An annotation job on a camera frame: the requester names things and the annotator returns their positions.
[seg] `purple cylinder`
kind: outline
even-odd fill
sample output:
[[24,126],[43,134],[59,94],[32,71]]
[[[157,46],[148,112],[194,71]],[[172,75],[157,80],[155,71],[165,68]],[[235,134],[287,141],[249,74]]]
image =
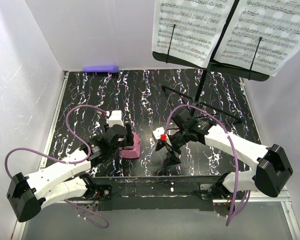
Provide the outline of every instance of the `purple cylinder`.
[[119,67],[117,65],[111,66],[89,66],[84,67],[83,71],[85,73],[117,73],[119,72]]

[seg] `white wall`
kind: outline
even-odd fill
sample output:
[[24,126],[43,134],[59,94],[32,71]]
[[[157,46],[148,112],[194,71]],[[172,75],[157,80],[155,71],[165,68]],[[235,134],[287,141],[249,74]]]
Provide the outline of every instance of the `white wall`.
[[[24,0],[0,0],[0,240],[10,239],[16,216],[6,198],[8,151],[42,151],[60,93],[63,71]],[[11,156],[12,175],[36,171],[40,158]]]
[[300,227],[300,51],[277,76],[245,86],[263,143],[281,145],[292,165],[287,188]]
[[155,0],[25,1],[63,70],[178,67],[152,57]]

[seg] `black marble table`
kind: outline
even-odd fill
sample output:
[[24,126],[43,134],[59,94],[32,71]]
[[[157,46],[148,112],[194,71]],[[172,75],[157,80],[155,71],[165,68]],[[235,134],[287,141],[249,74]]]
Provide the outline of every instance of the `black marble table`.
[[[124,70],[117,74],[70,72],[58,121],[55,127],[50,155],[64,158],[79,147],[80,142],[68,133],[65,125],[67,112],[82,104],[104,110],[122,110],[125,121],[131,121],[133,131],[141,138],[139,159],[117,156],[90,171],[94,177],[139,176],[202,176],[221,175],[234,170],[232,156],[197,142],[181,148],[182,164],[162,168],[166,151],[155,152],[152,131],[163,127],[174,107],[182,102],[175,93],[168,97],[161,90],[166,84],[183,93],[194,95],[201,76],[200,69]],[[228,130],[249,141],[260,143],[258,132],[239,78],[211,72],[204,84],[203,99],[223,110],[240,116],[243,123],[225,115],[217,115]],[[209,113],[212,109],[203,108]],[[106,120],[92,109],[79,109],[69,119],[70,126],[84,140],[102,132]],[[248,167],[240,164],[241,170]]]

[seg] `red button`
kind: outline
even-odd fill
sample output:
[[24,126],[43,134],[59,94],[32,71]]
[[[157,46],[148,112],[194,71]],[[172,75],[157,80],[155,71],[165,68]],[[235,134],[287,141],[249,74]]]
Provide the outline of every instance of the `red button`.
[[164,134],[162,134],[160,139],[161,139],[162,141],[165,141],[165,140],[167,139],[167,136],[164,135]]

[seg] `sheet music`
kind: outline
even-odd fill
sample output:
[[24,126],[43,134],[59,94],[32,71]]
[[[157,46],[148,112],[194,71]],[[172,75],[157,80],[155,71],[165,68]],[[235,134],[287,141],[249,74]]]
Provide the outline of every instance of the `sheet music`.
[[208,66],[234,0],[156,0],[152,51]]
[[214,59],[275,76],[300,50],[300,0],[240,0]]

